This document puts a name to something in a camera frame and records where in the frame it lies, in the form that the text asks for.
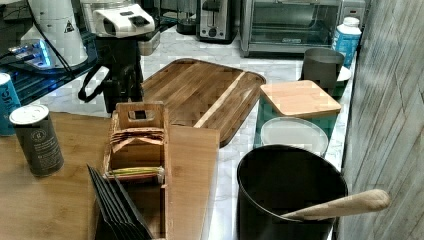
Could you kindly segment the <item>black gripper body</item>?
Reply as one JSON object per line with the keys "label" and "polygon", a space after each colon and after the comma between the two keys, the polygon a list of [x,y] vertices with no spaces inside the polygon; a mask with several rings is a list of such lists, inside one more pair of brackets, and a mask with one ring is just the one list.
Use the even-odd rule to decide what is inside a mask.
{"label": "black gripper body", "polygon": [[[107,113],[112,113],[117,103],[142,101],[143,76],[138,41],[132,37],[97,37],[95,44],[98,59],[86,75],[78,98],[90,102],[97,95],[103,94]],[[109,72],[93,92],[87,95],[85,88],[101,67],[106,67]]]}

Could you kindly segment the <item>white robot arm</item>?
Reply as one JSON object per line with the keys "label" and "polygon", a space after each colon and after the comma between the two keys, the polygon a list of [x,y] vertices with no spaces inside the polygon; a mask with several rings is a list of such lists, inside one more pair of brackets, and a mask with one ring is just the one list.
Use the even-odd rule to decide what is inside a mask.
{"label": "white robot arm", "polygon": [[[80,0],[89,33],[95,36],[97,62],[86,75],[88,83],[100,68],[108,73],[88,94],[82,87],[78,98],[89,102],[104,96],[111,113],[121,102],[143,100],[139,37],[155,30],[153,17],[132,0]],[[20,44],[8,49],[18,63],[40,71],[73,69],[88,60],[71,0],[26,0],[32,27]]]}

